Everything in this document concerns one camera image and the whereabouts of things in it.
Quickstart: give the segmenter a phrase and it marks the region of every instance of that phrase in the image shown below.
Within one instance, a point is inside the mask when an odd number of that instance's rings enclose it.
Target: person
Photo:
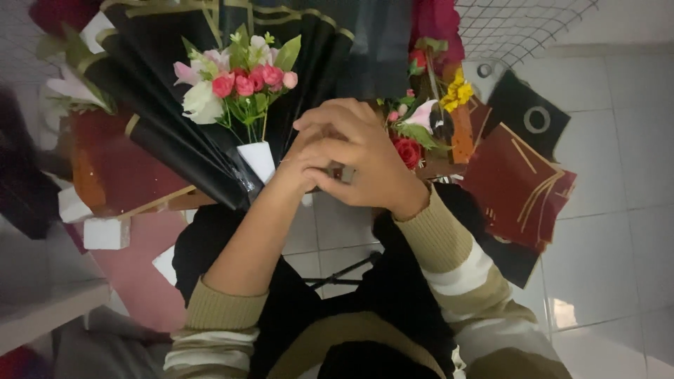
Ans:
[[[175,247],[187,308],[169,378],[570,378],[533,313],[475,236],[484,220],[457,185],[425,183],[365,103],[307,111],[246,214],[202,207]],[[350,183],[321,170],[355,168]],[[349,294],[321,300],[281,256],[306,191],[385,208],[385,251]]]

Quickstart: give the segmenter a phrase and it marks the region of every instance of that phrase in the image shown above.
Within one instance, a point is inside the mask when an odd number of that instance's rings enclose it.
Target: white wall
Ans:
[[[601,0],[557,45],[674,42],[674,0]]]

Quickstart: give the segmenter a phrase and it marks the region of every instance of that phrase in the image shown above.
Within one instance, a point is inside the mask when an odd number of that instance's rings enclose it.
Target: sleeve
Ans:
[[[534,314],[512,300],[499,269],[433,186],[429,206],[396,224],[455,333],[468,378],[571,378]]]
[[[217,292],[201,280],[187,308],[185,327],[174,333],[166,355],[167,378],[246,378],[255,327],[267,295],[237,297]]]

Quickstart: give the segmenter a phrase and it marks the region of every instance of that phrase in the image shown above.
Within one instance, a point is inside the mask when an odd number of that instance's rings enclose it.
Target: black wrapping paper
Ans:
[[[411,7],[412,0],[109,0],[101,9],[115,29],[97,38],[106,52],[78,69],[137,113],[134,142],[214,200],[247,208],[262,183],[234,135],[182,116],[189,86],[174,86],[173,63],[189,65],[183,38],[207,51],[228,45],[241,24],[250,34],[269,32],[277,48],[301,34],[299,82],[268,113],[266,140],[278,165],[295,138],[293,121],[307,109],[335,97],[404,96]]]

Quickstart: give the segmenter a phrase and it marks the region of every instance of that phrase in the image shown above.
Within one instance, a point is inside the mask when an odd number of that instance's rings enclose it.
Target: striped sweater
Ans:
[[[534,314],[512,300],[508,282],[434,189],[426,209],[396,224],[455,333],[455,378],[570,378]],[[198,283],[185,327],[173,335],[173,350],[166,356],[167,377],[245,378],[266,297],[235,297]],[[347,341],[386,344],[445,378],[426,349],[372,312],[340,314],[310,325],[269,377],[315,378],[328,349]]]

